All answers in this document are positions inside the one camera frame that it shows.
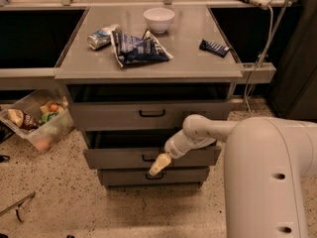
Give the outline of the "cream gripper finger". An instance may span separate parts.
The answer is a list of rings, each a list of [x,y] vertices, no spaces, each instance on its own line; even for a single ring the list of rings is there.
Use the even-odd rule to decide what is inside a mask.
[[[171,157],[166,154],[158,155],[156,161],[152,164],[149,174],[151,176],[156,176],[159,172],[161,172],[164,168],[166,168],[171,163]]]

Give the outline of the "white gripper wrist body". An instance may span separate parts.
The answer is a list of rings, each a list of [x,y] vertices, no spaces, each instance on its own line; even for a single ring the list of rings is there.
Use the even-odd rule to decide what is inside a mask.
[[[173,159],[179,159],[189,151],[196,148],[197,141],[184,133],[178,131],[171,136],[164,145],[164,151]]]

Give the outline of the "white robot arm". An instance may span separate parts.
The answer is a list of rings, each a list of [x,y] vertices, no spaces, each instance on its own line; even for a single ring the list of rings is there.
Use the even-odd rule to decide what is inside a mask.
[[[317,124],[190,115],[167,140],[150,174],[215,141],[225,143],[227,238],[308,238],[301,178],[317,175]]]

